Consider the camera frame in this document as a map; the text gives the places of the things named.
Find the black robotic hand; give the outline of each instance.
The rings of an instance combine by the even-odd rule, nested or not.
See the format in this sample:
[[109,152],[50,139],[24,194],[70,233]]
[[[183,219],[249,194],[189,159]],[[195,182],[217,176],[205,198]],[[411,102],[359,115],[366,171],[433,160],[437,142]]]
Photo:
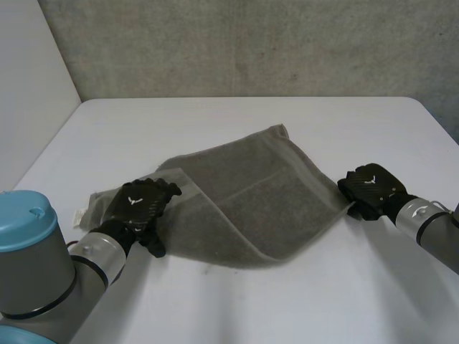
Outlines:
[[163,179],[126,183],[108,206],[103,222],[122,222],[153,256],[163,257],[166,249],[156,233],[156,219],[163,215],[172,196],[180,195],[180,188],[175,183]]
[[348,215],[367,221],[382,215],[395,221],[400,205],[416,198],[388,170],[375,163],[349,171],[346,178],[338,181],[338,188],[350,202],[355,202]]

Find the towel tag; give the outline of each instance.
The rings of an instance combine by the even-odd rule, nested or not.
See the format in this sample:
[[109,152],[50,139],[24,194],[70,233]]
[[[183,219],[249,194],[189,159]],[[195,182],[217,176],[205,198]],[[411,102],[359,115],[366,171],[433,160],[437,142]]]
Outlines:
[[73,228],[79,227],[81,218],[83,217],[86,211],[87,211],[87,208],[81,208],[81,209],[75,210],[75,213],[73,215]]

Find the robotic hand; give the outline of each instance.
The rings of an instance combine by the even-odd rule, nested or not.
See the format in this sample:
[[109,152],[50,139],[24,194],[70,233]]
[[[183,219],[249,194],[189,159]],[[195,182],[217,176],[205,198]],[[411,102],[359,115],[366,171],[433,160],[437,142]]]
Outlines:
[[124,184],[102,225],[68,252],[45,196],[0,193],[0,344],[69,343],[120,277],[134,242],[165,255],[156,220],[179,195],[162,179]]
[[367,221],[389,217],[398,229],[459,274],[459,206],[453,213],[436,201],[408,194],[402,183],[375,163],[348,172],[338,188],[354,202],[349,216]]

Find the white wall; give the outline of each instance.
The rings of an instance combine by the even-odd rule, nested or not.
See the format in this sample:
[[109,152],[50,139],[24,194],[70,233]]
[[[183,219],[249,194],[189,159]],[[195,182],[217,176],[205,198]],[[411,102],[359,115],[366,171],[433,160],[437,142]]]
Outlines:
[[80,104],[37,0],[0,0],[0,191]]

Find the table surface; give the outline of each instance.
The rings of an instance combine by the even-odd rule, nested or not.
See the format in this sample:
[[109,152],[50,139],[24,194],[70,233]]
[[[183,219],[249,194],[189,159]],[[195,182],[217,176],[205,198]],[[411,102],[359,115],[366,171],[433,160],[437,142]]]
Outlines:
[[[17,189],[48,196],[67,241],[76,209],[167,158],[283,123],[337,181],[379,163],[412,194],[458,201],[459,147],[415,100],[287,97],[91,100]],[[78,343],[456,343],[459,278],[388,221],[339,220],[292,262],[237,270],[135,246]]]

